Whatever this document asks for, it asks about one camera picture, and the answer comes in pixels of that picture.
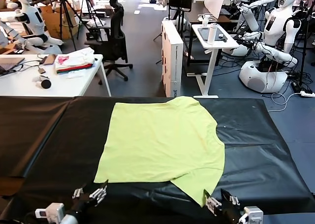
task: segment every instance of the white desk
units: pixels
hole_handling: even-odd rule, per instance
[[[69,78],[69,74],[56,74],[54,65],[41,65],[51,81],[49,89],[43,89],[33,82],[35,77],[38,77],[38,67],[34,66],[25,71],[15,72],[5,76],[0,76],[0,96],[38,96],[38,97],[74,97],[83,96],[93,77],[98,72],[103,82],[103,87],[107,89],[108,95],[111,96],[108,86],[105,70],[103,68],[103,55],[95,54],[97,61],[94,62],[93,67],[82,71],[81,77]],[[0,55],[0,58],[25,58],[26,61],[39,60],[36,54],[29,55]],[[38,62],[26,63],[28,65],[37,65]]]
[[[223,41],[215,41],[213,44],[208,44],[206,41],[203,40],[201,34],[199,33],[198,29],[202,27],[202,25],[192,25],[191,26],[193,31],[195,32],[196,36],[198,37],[202,47],[204,49],[212,50],[209,66],[207,73],[202,74],[194,74],[194,73],[188,73],[188,77],[196,77],[196,80],[198,82],[201,94],[200,96],[194,96],[195,98],[201,97],[201,98],[207,98],[207,97],[218,97],[218,96],[209,96],[208,91],[211,84],[211,79],[213,75],[213,71],[215,69],[216,59],[218,55],[219,49],[224,48],[238,48],[238,43],[221,27],[219,26],[220,31],[225,35],[227,38],[226,42]],[[201,77],[206,76],[205,83],[203,83]]]

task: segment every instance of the red fabric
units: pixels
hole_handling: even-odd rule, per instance
[[[57,70],[57,73],[61,73],[61,72],[68,72],[68,71],[72,71],[72,70],[81,70],[81,69],[86,69],[86,68],[90,68],[93,64],[86,64],[86,65],[78,65],[75,67],[69,67],[69,68],[65,68],[65,69],[60,69]]]

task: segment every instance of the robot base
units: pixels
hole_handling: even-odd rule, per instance
[[[257,67],[260,61],[246,62],[240,72],[240,80],[251,90],[260,93],[279,92],[284,85],[287,74],[283,71],[260,72]]]

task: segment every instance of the white robot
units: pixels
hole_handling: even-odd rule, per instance
[[[297,64],[297,59],[290,55],[295,36],[301,27],[301,21],[292,18],[294,1],[279,0],[278,9],[271,13],[266,11],[264,32],[245,33],[243,39],[252,42],[254,51],[264,53],[271,63],[276,63],[275,69],[270,64],[267,72],[261,72],[258,70],[261,61],[246,62],[239,75],[246,87],[260,93],[279,92],[287,79],[287,74],[281,68],[292,68]],[[275,46],[285,33],[284,47],[278,50]]]
[[[22,48],[39,54],[61,54],[62,52],[58,45],[62,45],[63,42],[45,33],[45,23],[39,13],[39,9],[31,6],[27,0],[18,1],[21,3],[22,9],[16,9],[14,17],[1,18],[0,25],[16,40],[15,43],[19,44]],[[15,36],[18,33],[13,34],[12,28],[8,28],[5,22],[24,23],[32,31],[33,35],[27,39]]]
[[[236,29],[239,30],[246,22],[251,31],[257,31],[259,29],[259,24],[252,13],[252,9],[258,8],[264,4],[271,3],[275,0],[258,0],[249,3],[250,0],[237,0],[240,1],[238,8],[240,9],[241,15],[238,20]],[[223,52],[230,54],[232,56],[245,56],[250,49],[244,45],[240,45],[237,49],[223,49]]]

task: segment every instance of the desk leg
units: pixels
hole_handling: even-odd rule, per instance
[[[208,91],[209,91],[211,80],[212,80],[213,71],[214,71],[215,65],[216,65],[218,51],[219,51],[219,49],[213,49],[212,50],[207,73],[187,74],[188,77],[196,77],[196,80],[198,82],[198,85],[199,85],[199,88],[201,91],[201,95],[194,96],[194,98],[218,98],[217,95],[215,95],[215,96],[209,96],[208,95]],[[201,78],[202,76],[206,76],[205,83],[203,83],[203,81],[202,81],[202,78]]]
[[[193,39],[193,29],[190,27],[190,35],[189,35],[189,46],[188,46],[188,56],[187,56],[187,67],[190,65],[191,58],[191,48],[192,48],[192,39]]]
[[[211,80],[212,80],[213,71],[215,69],[215,65],[216,65],[216,61],[217,61],[218,51],[219,51],[219,49],[214,49],[212,51],[211,58],[209,61],[208,70],[207,70],[205,85],[203,87],[203,90],[201,91],[202,95],[208,95],[208,91],[209,91]]]
[[[104,70],[102,62],[100,63],[100,66],[98,68],[98,75],[100,76],[100,78],[101,78],[101,80],[103,82],[103,85],[106,87],[106,90],[108,92],[108,96],[111,97],[112,94],[110,93],[110,89],[109,89],[106,73],[105,73],[105,70]]]

